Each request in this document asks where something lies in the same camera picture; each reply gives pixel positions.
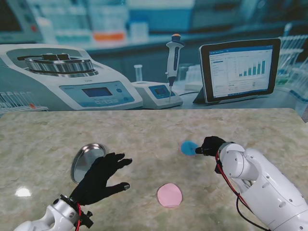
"tablet screen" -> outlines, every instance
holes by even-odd
[[[213,97],[268,91],[273,45],[209,52]]]

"device display screen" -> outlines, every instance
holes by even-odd
[[[112,95],[108,88],[88,88],[82,89],[89,97],[100,97]]]
[[[6,0],[0,0],[0,32],[21,31],[21,26]]]
[[[155,92],[156,92],[157,94],[165,94],[165,93],[166,93],[166,91],[165,91],[163,88],[155,89]]]
[[[267,91],[272,53],[272,45],[210,51],[213,97]]]

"blue disc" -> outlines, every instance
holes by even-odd
[[[185,154],[185,155],[196,155],[196,148],[198,147],[198,145],[192,141],[184,141],[182,143],[181,146],[181,151]]]

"red cable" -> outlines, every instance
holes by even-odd
[[[218,152],[216,154],[216,162],[218,163],[219,157],[218,157]],[[247,208],[249,208],[248,204],[245,202],[245,200],[242,198],[242,196],[240,196],[240,194],[233,188],[233,186],[231,185],[230,181],[228,180],[227,176],[225,175],[225,173],[223,172],[223,169],[221,168],[221,166],[219,164],[217,164],[218,169],[220,171],[220,173],[222,174],[223,178],[225,179],[225,181],[227,182],[228,186],[231,188],[231,190],[240,198],[240,200],[247,206]]]
[[[81,216],[81,207],[80,207],[80,204],[79,204],[79,203],[77,203],[77,206],[78,206],[79,220],[78,220],[78,223],[77,223],[77,226],[76,226],[75,231],[79,231],[79,227],[80,227],[80,224],[81,224],[81,220],[80,220],[80,216]]]

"black glove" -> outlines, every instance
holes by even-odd
[[[196,148],[197,154],[216,156],[218,149],[225,141],[217,136],[208,136],[204,139],[201,147]]]
[[[125,154],[110,153],[105,157],[97,158],[83,180],[73,190],[70,198],[74,202],[79,202],[80,205],[91,205],[129,189],[130,185],[126,182],[106,187],[107,181],[118,169],[131,164],[132,159],[123,159],[124,156]]]

